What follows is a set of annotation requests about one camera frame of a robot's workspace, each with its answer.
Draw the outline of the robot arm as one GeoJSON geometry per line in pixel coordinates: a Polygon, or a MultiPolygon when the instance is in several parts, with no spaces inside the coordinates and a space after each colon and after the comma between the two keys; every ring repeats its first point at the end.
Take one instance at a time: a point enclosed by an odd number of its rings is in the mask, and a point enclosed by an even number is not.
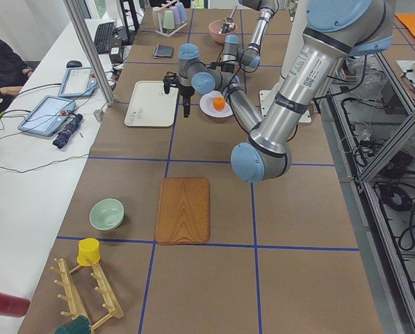
{"type": "Polygon", "coordinates": [[[303,46],[265,116],[251,103],[233,72],[208,69],[197,45],[179,48],[177,87],[187,103],[194,93],[220,92],[248,141],[231,152],[236,176],[247,183],[283,175],[291,166],[287,140],[335,63],[347,56],[388,49],[395,1],[308,1],[303,46]]]}
{"type": "Polygon", "coordinates": [[[278,1],[239,1],[239,4],[259,12],[259,17],[254,28],[248,46],[241,49],[238,46],[238,36],[232,31],[236,28],[233,15],[236,8],[232,10],[229,17],[218,22],[219,27],[213,32],[222,38],[222,52],[217,60],[222,72],[234,72],[238,69],[250,67],[257,69],[260,64],[261,43],[271,19],[279,10],[278,1]]]}

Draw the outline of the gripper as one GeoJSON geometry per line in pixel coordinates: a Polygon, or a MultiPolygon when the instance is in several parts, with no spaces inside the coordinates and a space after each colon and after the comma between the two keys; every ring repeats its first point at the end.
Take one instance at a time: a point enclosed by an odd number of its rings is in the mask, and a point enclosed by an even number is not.
{"type": "Polygon", "coordinates": [[[192,86],[185,86],[182,83],[180,83],[179,84],[179,94],[183,98],[184,118],[187,118],[187,117],[190,116],[190,100],[191,100],[191,97],[193,96],[193,87],[192,86]]]}

